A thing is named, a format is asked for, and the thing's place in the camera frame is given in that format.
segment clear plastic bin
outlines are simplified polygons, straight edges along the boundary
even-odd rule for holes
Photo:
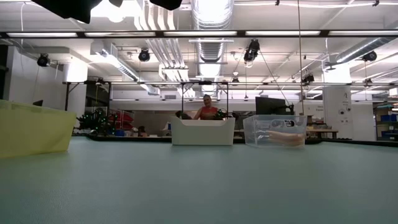
[[[306,116],[254,115],[243,120],[246,144],[256,147],[305,144]]]

